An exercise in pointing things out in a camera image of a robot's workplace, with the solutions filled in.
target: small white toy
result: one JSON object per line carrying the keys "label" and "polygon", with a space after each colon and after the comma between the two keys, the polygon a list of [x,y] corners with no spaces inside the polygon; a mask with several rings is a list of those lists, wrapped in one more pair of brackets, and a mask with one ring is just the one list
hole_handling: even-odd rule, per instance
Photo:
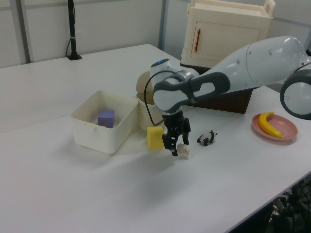
{"label": "small white toy", "polygon": [[176,150],[180,159],[189,159],[189,149],[185,144],[179,143],[176,146]]}
{"label": "small white toy", "polygon": [[198,143],[203,142],[203,145],[207,146],[208,145],[207,143],[210,143],[210,144],[213,143],[213,140],[216,137],[216,135],[217,135],[217,133],[214,133],[213,130],[211,130],[210,132],[201,135],[198,138],[197,142]]}

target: wooden base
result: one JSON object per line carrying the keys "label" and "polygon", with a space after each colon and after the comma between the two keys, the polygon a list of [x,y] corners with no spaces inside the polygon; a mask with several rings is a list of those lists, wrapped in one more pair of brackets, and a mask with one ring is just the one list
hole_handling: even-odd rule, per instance
{"label": "wooden base", "polygon": [[[209,68],[206,67],[195,67],[195,66],[188,66],[185,64],[180,65],[184,67],[193,68],[199,74],[203,74],[204,72],[209,70]],[[248,89],[229,94],[223,94],[215,98],[200,101],[195,104],[189,104],[189,106],[245,114],[252,92],[253,92],[252,89]]]}

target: white table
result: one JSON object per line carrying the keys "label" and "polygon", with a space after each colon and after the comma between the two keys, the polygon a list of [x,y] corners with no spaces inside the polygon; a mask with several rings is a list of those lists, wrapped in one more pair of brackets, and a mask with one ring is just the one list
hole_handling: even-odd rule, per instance
{"label": "white table", "polygon": [[[165,57],[143,45],[0,69],[0,232],[228,232],[311,171],[310,122],[267,87],[245,115],[185,107],[189,160],[148,150],[139,129],[115,155],[75,144],[68,114],[99,89],[134,96]],[[251,120],[265,111],[291,120],[296,141],[257,135]],[[197,144],[210,130],[214,143]]]}

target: cabinet door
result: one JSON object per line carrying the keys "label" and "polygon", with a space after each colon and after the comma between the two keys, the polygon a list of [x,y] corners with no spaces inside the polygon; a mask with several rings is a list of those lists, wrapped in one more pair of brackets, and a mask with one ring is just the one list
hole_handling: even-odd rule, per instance
{"label": "cabinet door", "polygon": [[258,41],[260,29],[197,21],[191,57],[221,61],[237,49]]}

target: black pole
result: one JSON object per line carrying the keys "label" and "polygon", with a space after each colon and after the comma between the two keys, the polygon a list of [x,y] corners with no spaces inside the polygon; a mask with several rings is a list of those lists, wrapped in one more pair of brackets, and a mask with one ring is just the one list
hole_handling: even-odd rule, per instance
{"label": "black pole", "polygon": [[75,23],[75,12],[74,12],[73,0],[68,0],[68,14],[69,14],[69,27],[70,27],[70,43],[71,43],[71,55],[67,56],[69,60],[79,60],[82,57],[77,54],[76,46],[76,33],[74,29]]}

